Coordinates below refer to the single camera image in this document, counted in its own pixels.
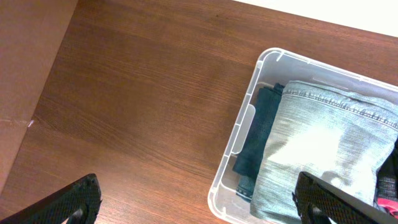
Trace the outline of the black garment with red cuff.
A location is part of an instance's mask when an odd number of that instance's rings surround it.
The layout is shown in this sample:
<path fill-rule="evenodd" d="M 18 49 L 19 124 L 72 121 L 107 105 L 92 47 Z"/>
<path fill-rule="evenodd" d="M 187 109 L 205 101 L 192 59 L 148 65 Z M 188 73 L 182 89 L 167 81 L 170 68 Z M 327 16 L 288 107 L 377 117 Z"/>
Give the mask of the black garment with red cuff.
<path fill-rule="evenodd" d="M 397 146 L 377 173 L 375 203 L 378 209 L 397 218 Z"/>

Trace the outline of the clear plastic storage bin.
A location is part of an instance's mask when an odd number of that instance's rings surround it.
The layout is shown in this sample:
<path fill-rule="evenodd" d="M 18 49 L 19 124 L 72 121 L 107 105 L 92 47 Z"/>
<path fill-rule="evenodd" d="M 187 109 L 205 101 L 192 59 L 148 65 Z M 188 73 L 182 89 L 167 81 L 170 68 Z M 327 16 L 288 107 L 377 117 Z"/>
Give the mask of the clear plastic storage bin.
<path fill-rule="evenodd" d="M 218 171 L 208 193 L 208 206 L 218 218 L 233 224 L 265 224 L 266 221 L 252 216 L 249 202 L 236 194 L 239 174 L 233 171 L 237 155 L 242 151 L 256 109 L 254 103 L 260 88 L 291 80 L 329 85 L 345 91 L 383 98 L 397 103 L 397 87 L 342 68 L 290 52 L 281 48 L 263 51 L 239 109 L 228 144 Z"/>

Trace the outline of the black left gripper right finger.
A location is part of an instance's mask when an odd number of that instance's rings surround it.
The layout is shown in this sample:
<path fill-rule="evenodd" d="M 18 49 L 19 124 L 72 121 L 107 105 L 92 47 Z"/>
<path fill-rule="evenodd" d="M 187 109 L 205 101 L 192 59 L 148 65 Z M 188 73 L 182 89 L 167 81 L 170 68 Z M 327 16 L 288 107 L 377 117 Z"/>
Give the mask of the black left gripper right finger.
<path fill-rule="evenodd" d="M 298 175 L 292 199 L 302 223 L 390 224 L 397 218 L 308 173 Z"/>

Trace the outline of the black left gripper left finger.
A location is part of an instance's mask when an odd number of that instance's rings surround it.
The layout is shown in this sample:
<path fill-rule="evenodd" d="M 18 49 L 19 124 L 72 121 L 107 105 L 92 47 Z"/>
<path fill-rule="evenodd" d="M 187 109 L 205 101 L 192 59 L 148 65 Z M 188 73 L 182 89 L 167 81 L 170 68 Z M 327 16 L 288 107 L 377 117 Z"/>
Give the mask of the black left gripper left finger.
<path fill-rule="evenodd" d="M 88 174 L 1 223 L 94 223 L 102 203 L 95 174 Z"/>

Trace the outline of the dark blue jeans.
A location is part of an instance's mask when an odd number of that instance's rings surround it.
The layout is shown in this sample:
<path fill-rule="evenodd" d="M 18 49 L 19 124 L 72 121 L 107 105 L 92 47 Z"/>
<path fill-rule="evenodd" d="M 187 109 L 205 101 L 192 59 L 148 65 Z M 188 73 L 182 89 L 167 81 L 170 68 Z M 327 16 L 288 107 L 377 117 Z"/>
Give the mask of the dark blue jeans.
<path fill-rule="evenodd" d="M 240 175 L 236 195 L 251 202 L 257 175 L 261 166 L 264 148 L 281 101 L 284 86 L 276 83 L 272 88 L 258 91 L 256 110 L 242 151 L 238 154 L 233 171 Z"/>

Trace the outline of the light grey-blue jeans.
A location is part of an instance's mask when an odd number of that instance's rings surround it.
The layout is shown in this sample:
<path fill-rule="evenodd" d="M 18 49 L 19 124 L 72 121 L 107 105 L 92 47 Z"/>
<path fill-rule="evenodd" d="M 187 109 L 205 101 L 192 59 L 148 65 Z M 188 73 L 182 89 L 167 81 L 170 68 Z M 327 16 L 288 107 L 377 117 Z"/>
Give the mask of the light grey-blue jeans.
<path fill-rule="evenodd" d="M 326 85 L 285 86 L 264 148 L 251 215 L 299 223 L 292 199 L 301 172 L 372 205 L 376 172 L 397 140 L 397 106 Z"/>

